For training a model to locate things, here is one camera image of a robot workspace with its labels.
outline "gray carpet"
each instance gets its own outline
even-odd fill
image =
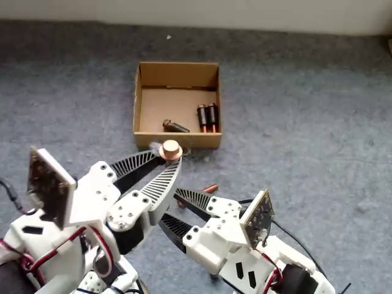
[[[218,183],[235,199],[268,187],[277,219],[337,290],[351,281],[348,293],[389,293],[392,60],[376,38],[1,22],[1,176],[23,194],[31,145],[78,176],[136,151],[134,72],[157,60],[221,66],[222,145],[193,150],[179,185]],[[18,214],[3,192],[0,205],[4,235]],[[231,293],[159,228],[128,258],[153,294]],[[0,272],[2,293],[27,293]]]

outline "open cardboard box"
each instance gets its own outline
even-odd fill
[[[197,117],[200,104],[219,107],[216,133],[203,133]],[[170,119],[189,133],[165,132]],[[138,147],[152,141],[176,140],[182,147],[218,148],[222,138],[219,67],[216,63],[141,62],[135,78],[134,136]]]

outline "copper battery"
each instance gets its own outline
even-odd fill
[[[209,186],[209,187],[203,189],[204,192],[209,193],[209,194],[212,194],[212,193],[214,193],[214,192],[217,191],[217,190],[218,190],[218,185],[217,185],[217,184],[213,184],[213,185],[211,185],[211,186]],[[180,207],[180,208],[185,208],[185,205],[183,205],[183,204],[182,204],[180,201],[178,201],[178,200],[177,200],[177,205],[178,205],[178,207]]]
[[[173,132],[173,133],[189,133],[189,129],[183,127],[180,124],[172,122],[170,119],[165,119],[162,123],[166,132]]]
[[[219,124],[218,106],[215,103],[208,104],[208,106],[206,107],[206,113],[207,113],[207,125],[211,126],[211,130],[213,133],[216,133]]]
[[[198,124],[200,126],[200,130],[203,133],[207,133],[207,113],[206,113],[206,105],[200,104],[197,107],[197,117]]]

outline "black cable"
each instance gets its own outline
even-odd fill
[[[115,287],[115,286],[109,286],[109,288],[111,288],[112,290],[116,291],[118,294],[124,294],[123,291],[121,291],[119,288]]]
[[[96,294],[96,292],[85,290],[85,289],[82,289],[82,288],[77,288],[76,291],[87,293],[87,294]]]
[[[250,203],[252,202],[253,199],[245,199],[245,200],[240,200],[238,201],[239,204],[246,204],[246,203]],[[313,255],[311,254],[310,250],[304,245],[304,243],[301,242],[301,240],[295,236],[292,232],[290,232],[289,230],[287,230],[286,228],[284,228],[280,223],[278,223],[276,220],[272,220],[272,223],[274,223],[278,228],[280,228],[283,232],[285,232],[286,234],[288,234],[288,236],[290,236],[294,241],[296,241],[304,250],[305,252],[308,254],[308,256],[311,258],[311,260],[314,262],[314,264],[316,265],[317,269],[319,272],[321,272],[326,279],[328,280],[324,270],[322,269],[322,267],[320,266],[320,264],[318,263],[318,261],[313,257]]]
[[[137,287],[140,289],[140,294],[145,294],[145,292],[143,291],[143,287],[141,286],[141,283],[140,283],[139,279],[136,280],[136,284],[137,284]]]
[[[137,289],[129,289],[127,292],[125,293],[137,293],[137,294],[142,294],[142,292],[140,290]]]
[[[343,289],[343,291],[340,292],[340,294],[344,294],[351,286],[351,283],[348,283],[347,286]]]
[[[19,199],[18,199],[18,193],[16,192],[15,188],[13,187],[13,185],[11,185],[11,183],[9,183],[6,179],[4,178],[0,178],[0,185],[4,187],[4,189],[7,192],[8,198],[10,199],[10,201],[15,205],[16,209],[21,212],[24,215],[27,216],[31,216],[34,213],[36,213],[36,210],[30,211],[30,212],[26,212],[23,209],[22,204],[20,203]]]

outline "circuit board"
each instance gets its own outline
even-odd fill
[[[75,180],[45,149],[31,148],[28,195],[36,208],[63,229],[67,201],[75,187]]]
[[[248,207],[244,217],[245,219],[241,219],[241,222],[251,247],[255,249],[259,242],[264,243],[266,241],[270,234],[271,223],[274,217],[268,190],[263,191],[261,195],[257,195],[256,199]]]

